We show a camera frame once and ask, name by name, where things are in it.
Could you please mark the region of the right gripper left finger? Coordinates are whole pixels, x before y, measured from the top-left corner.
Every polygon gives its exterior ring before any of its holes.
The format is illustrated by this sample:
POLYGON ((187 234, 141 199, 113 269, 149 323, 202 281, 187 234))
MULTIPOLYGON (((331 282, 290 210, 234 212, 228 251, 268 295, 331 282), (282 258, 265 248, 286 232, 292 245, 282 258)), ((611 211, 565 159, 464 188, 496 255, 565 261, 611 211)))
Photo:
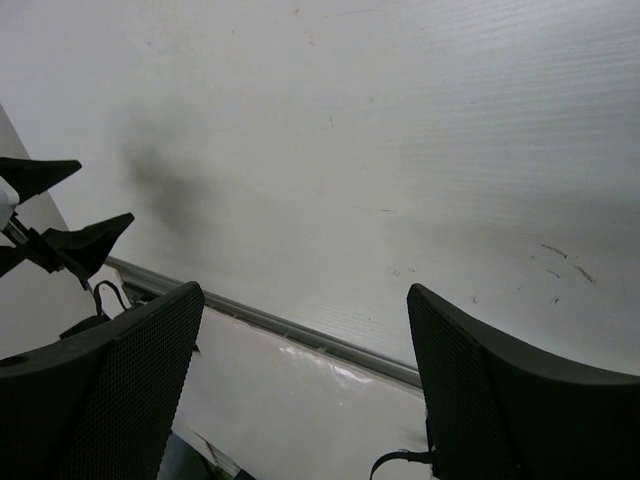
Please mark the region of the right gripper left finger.
POLYGON ((204 303, 191 281, 3 359, 2 478, 156 478, 204 303))

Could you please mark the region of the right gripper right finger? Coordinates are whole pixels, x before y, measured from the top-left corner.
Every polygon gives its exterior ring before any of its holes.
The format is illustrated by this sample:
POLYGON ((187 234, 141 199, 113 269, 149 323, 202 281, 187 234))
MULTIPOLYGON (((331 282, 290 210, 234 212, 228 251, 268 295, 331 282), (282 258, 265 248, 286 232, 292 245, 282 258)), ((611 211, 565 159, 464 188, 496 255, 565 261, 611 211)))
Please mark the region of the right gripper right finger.
POLYGON ((541 350, 420 284, 407 309, 436 478, 638 478, 637 376, 541 350))

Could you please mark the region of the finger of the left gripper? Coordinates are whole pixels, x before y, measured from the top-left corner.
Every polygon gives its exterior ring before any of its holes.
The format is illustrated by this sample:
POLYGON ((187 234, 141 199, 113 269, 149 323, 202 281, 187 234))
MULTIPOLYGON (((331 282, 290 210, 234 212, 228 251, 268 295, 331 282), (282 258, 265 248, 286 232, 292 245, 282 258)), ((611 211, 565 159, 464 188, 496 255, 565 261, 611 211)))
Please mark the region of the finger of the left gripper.
POLYGON ((46 192, 81 168, 78 160, 1 158, 1 177, 17 192, 20 204, 46 192))
POLYGON ((85 286, 101 269, 118 238, 134 219, 132 213, 125 213, 80 230, 32 231, 29 259, 49 273, 67 270, 85 286))

